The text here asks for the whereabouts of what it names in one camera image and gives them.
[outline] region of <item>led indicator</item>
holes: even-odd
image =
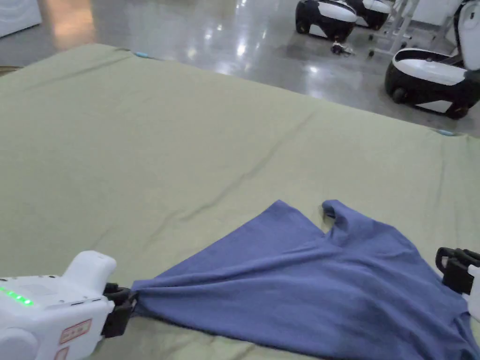
[[[25,306],[32,306],[33,301],[24,298],[22,295],[17,294],[15,291],[7,290],[6,288],[0,288],[0,291],[4,292],[5,295],[8,295],[12,299],[15,299],[17,302],[25,305]]]

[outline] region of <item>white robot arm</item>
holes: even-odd
[[[136,297],[107,284],[116,266],[109,256],[85,251],[62,276],[0,278],[0,357],[84,359],[101,339],[122,335]]]
[[[443,284],[461,294],[470,315],[480,321],[480,254],[467,249],[439,248],[435,264],[444,275]]]

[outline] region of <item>warning label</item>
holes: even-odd
[[[60,344],[65,344],[79,336],[85,335],[90,331],[92,319],[83,321],[77,325],[65,329],[60,336]]]
[[[59,350],[57,352],[57,355],[55,355],[55,359],[53,360],[66,360],[68,355],[68,349],[70,349],[70,347]]]

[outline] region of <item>bed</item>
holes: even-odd
[[[94,249],[130,286],[277,199],[323,230],[319,204],[339,199],[397,227],[432,266],[440,246],[480,252],[469,135],[103,45],[1,77],[0,98],[3,276],[61,274]],[[142,318],[92,356],[300,357]]]

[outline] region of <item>wheel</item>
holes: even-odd
[[[310,25],[308,25],[303,20],[298,20],[296,25],[297,33],[299,34],[308,34],[310,31]]]
[[[330,48],[330,50],[335,54],[335,55],[340,55],[342,53],[342,47],[335,43],[332,45],[332,47]]]
[[[392,93],[392,100],[397,104],[401,104],[405,101],[406,95],[406,90],[403,87],[398,87]]]
[[[460,104],[452,104],[445,115],[453,120],[459,120],[468,114],[469,108]]]

